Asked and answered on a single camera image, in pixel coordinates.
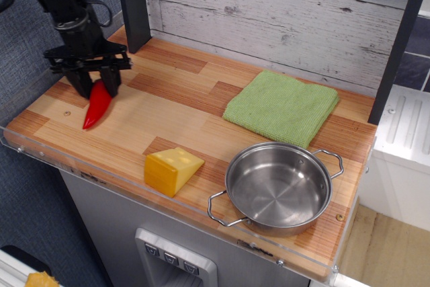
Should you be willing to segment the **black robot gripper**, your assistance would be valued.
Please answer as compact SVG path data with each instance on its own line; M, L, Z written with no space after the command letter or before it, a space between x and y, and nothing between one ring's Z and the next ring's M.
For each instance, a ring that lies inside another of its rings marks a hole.
M119 70L132 68L123 44L106 40L101 26L84 17L65 23L55 23L63 45L44 51L53 71L64 72L78 94L89 99L93 82L90 71L100 70L101 80L111 97L118 94L121 85Z

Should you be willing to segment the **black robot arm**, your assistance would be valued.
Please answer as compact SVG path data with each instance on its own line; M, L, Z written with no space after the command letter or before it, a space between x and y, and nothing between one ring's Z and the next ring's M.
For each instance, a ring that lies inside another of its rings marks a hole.
M2 0L5 11L14 0ZM63 74L77 90L90 98L95 87L90 74L99 72L101 81L111 97L118 94L121 85L120 72L131 69L131 61L124 45L110 42L103 36L103 28L111 26L112 20L99 22L94 5L99 0L38 0L52 18L54 29L60 34L63 45L46 50L44 57L50 61L53 73Z

